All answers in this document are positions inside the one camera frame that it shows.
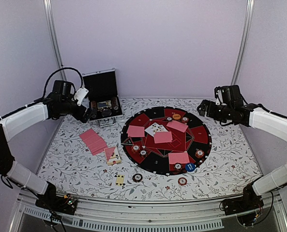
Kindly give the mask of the blue small blind button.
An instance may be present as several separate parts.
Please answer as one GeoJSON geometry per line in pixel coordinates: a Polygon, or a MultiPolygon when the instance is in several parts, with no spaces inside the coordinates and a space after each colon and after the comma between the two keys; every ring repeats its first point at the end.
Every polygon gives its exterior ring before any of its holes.
{"type": "Polygon", "coordinates": [[[193,172],[196,169],[196,166],[194,163],[187,163],[185,169],[187,172],[193,172]]]}

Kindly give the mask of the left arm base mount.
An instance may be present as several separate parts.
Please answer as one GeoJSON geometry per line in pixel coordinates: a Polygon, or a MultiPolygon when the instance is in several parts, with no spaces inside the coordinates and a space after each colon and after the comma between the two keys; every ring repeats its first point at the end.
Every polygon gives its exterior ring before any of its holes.
{"type": "Polygon", "coordinates": [[[69,194],[64,196],[57,196],[56,194],[39,195],[35,205],[55,212],[74,215],[77,208],[77,198],[69,194]]]}

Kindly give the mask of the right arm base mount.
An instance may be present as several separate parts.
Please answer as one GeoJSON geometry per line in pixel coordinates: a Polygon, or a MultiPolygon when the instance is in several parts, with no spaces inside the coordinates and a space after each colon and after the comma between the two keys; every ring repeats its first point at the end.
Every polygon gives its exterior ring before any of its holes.
{"type": "Polygon", "coordinates": [[[237,215],[237,221],[244,227],[254,226],[262,215],[264,202],[261,197],[246,200],[244,197],[229,198],[221,201],[219,209],[228,215],[237,215]]]}

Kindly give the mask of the four of clubs card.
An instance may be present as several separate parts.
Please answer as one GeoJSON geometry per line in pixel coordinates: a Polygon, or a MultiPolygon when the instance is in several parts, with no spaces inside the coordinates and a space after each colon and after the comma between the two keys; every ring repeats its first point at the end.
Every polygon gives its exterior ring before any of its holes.
{"type": "Polygon", "coordinates": [[[120,188],[124,188],[125,187],[125,182],[124,182],[124,178],[125,178],[125,175],[123,174],[116,174],[115,175],[115,186],[117,187],[120,187],[120,188]]]}

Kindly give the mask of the single red dealt card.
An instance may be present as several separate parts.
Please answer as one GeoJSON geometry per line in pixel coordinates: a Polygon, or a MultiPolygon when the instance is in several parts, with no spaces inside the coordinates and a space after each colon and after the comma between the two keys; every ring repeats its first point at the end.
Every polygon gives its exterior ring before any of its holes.
{"type": "Polygon", "coordinates": [[[134,125],[129,125],[127,129],[127,135],[129,137],[144,137],[145,136],[145,128],[142,126],[134,126],[134,125]]]}

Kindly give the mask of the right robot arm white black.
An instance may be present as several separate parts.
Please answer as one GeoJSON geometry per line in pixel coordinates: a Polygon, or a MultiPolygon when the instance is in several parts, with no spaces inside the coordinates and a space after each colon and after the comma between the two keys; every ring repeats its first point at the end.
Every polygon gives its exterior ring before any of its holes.
{"type": "MultiPolygon", "coordinates": [[[[270,134],[287,143],[287,117],[269,111],[261,104],[245,100],[220,101],[203,100],[197,107],[200,116],[212,118],[222,126],[243,125],[270,134]]],[[[243,211],[250,210],[261,196],[269,191],[287,185],[287,163],[248,184],[243,197],[238,200],[243,211]]]]}

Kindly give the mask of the orange big blind button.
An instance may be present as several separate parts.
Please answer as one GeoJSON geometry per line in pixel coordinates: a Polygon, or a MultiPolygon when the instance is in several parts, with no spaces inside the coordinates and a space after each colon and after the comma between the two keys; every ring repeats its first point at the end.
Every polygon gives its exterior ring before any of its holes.
{"type": "Polygon", "coordinates": [[[181,115],[180,115],[180,114],[173,114],[173,115],[172,115],[172,118],[173,118],[174,120],[180,120],[180,119],[181,119],[181,115]]]}

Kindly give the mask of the triangular all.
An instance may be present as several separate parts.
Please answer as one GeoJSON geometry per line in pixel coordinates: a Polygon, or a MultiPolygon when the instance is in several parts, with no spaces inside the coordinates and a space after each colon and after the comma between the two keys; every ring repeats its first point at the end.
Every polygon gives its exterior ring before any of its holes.
{"type": "Polygon", "coordinates": [[[131,138],[127,138],[123,142],[121,142],[122,145],[134,145],[134,142],[132,141],[131,138]]]}

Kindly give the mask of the orange chips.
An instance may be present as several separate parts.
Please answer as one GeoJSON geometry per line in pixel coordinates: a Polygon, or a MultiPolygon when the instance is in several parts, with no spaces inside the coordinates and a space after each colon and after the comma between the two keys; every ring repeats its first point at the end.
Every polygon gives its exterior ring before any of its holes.
{"type": "Polygon", "coordinates": [[[136,152],[140,151],[140,146],[139,145],[133,145],[131,147],[131,151],[132,151],[132,153],[136,153],[136,152]]]}
{"type": "Polygon", "coordinates": [[[195,157],[198,158],[198,159],[203,158],[204,155],[205,155],[205,153],[204,153],[203,150],[198,149],[198,150],[195,152],[195,157]]]}
{"type": "Polygon", "coordinates": [[[182,119],[181,119],[181,122],[182,123],[187,123],[189,121],[189,118],[187,118],[187,117],[183,117],[182,119]]]}

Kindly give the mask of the orange chip stack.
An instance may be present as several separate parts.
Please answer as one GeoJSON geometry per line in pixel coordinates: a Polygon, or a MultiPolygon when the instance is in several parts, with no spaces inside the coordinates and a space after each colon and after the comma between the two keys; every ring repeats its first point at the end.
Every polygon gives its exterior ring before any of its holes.
{"type": "Polygon", "coordinates": [[[181,185],[181,186],[186,185],[186,184],[187,184],[187,179],[184,178],[184,177],[180,177],[180,178],[178,179],[178,184],[181,185]]]}

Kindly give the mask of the eight of clubs card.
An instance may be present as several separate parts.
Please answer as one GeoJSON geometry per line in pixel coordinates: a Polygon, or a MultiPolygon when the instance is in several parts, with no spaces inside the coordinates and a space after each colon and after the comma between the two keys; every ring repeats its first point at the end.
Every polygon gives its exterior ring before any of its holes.
{"type": "Polygon", "coordinates": [[[161,130],[161,125],[159,125],[158,123],[153,123],[151,125],[151,130],[153,133],[160,131],[161,130]]]}

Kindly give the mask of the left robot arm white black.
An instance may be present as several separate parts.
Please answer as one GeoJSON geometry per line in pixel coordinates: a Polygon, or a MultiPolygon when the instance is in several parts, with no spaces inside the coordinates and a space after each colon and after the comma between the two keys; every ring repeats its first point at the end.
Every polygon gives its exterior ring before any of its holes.
{"type": "Polygon", "coordinates": [[[56,187],[38,177],[33,171],[20,164],[12,155],[9,143],[18,135],[35,125],[49,119],[59,119],[71,115],[85,123],[91,116],[91,110],[82,101],[87,96],[85,87],[71,93],[73,84],[67,81],[55,81],[52,92],[27,104],[4,117],[0,117],[0,175],[9,184],[16,184],[31,191],[50,210],[60,206],[56,187]]]}

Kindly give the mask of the red playing card deck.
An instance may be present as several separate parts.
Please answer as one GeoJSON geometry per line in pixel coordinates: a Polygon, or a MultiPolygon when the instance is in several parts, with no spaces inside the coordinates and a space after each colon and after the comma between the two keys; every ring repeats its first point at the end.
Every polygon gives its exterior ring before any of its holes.
{"type": "Polygon", "coordinates": [[[79,136],[84,144],[88,147],[93,156],[98,155],[107,148],[104,139],[98,135],[93,129],[89,129],[79,136]]]}

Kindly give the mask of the dark red chip stack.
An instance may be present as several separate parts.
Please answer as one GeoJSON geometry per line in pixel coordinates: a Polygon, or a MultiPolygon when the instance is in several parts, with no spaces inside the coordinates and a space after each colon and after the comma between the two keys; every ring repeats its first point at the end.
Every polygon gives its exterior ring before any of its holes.
{"type": "Polygon", "coordinates": [[[132,177],[132,180],[136,183],[142,181],[142,179],[143,179],[143,176],[141,174],[135,174],[132,177]]]}

